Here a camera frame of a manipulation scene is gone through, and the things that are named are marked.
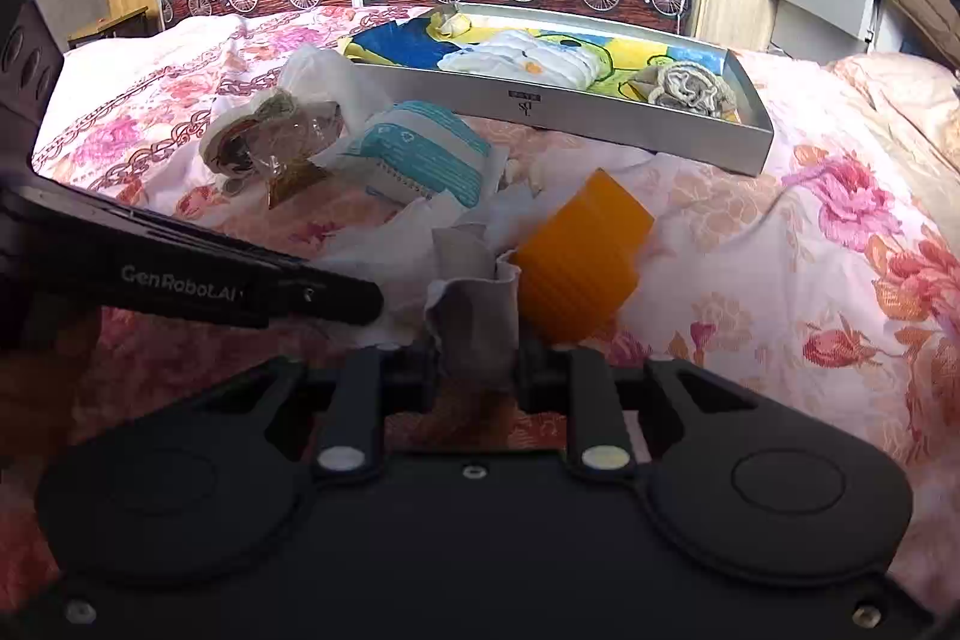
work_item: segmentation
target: orange box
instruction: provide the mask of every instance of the orange box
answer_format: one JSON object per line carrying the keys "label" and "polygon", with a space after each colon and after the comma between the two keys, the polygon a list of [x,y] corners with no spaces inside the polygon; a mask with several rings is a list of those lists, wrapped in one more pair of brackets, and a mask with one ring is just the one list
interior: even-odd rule
{"label": "orange box", "polygon": [[586,339],[637,287],[637,252],[653,225],[637,199],[597,169],[512,256],[523,272],[520,316],[552,343]]}

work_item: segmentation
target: pink blanket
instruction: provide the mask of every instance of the pink blanket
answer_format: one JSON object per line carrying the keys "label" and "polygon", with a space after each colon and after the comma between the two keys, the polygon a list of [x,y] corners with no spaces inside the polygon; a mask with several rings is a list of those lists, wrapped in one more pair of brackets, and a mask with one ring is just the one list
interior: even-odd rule
{"label": "pink blanket", "polygon": [[[127,63],[121,75],[108,87],[93,82],[101,93],[84,99],[88,113],[76,119],[83,100],[70,101],[71,91],[89,92],[89,75],[109,71],[114,57],[112,42],[80,49],[68,58],[35,166],[126,203],[317,256],[342,227],[376,225],[395,210],[325,181],[270,213],[262,204],[238,211],[191,145],[208,126],[214,96],[270,85],[302,43],[332,46],[342,34],[419,11],[187,20],[136,47],[125,42],[116,55]],[[148,61],[139,72],[130,66]],[[901,463],[915,509],[892,574],[944,608],[960,598],[960,263],[871,135],[874,110],[853,87],[813,63],[755,53],[742,61],[776,128],[757,179],[522,125],[469,122],[509,145],[514,180],[552,183],[603,166],[656,215],[640,286],[589,340],[611,362],[688,358]],[[322,361],[346,347],[342,334],[316,323],[246,331],[108,310],[75,407],[75,437],[272,355]],[[552,446],[563,442],[563,419],[451,392],[434,415],[397,416],[390,437],[395,446]],[[16,485],[0,491],[0,600],[11,606],[56,567],[29,500]]]}

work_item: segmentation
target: white logo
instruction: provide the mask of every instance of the white logo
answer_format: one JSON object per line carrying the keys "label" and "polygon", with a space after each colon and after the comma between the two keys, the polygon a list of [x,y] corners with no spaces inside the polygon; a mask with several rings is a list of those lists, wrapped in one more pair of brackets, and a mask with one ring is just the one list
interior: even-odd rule
{"label": "white logo", "polygon": [[227,285],[198,285],[193,280],[179,280],[172,274],[153,274],[138,272],[133,264],[128,264],[120,270],[120,277],[124,282],[133,282],[135,285],[155,287],[160,290],[171,290],[174,293],[185,293],[187,296],[198,296],[202,299],[226,299],[236,301],[237,289]]}

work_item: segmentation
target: wooden nightstand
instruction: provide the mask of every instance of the wooden nightstand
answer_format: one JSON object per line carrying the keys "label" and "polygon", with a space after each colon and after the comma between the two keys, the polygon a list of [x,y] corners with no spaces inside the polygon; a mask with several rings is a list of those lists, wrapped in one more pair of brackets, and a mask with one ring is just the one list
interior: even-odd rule
{"label": "wooden nightstand", "polygon": [[94,22],[72,32],[66,39],[70,49],[99,41],[101,38],[145,38],[150,35],[150,20],[147,7],[137,8],[130,13],[103,22]]}

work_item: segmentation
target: beige pillow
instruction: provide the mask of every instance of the beige pillow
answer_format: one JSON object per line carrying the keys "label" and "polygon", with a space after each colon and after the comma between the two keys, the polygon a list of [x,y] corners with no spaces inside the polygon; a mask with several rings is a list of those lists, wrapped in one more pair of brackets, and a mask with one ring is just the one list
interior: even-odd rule
{"label": "beige pillow", "polygon": [[960,82],[949,69],[912,55],[854,55],[827,66],[888,122],[904,117],[960,170]]}

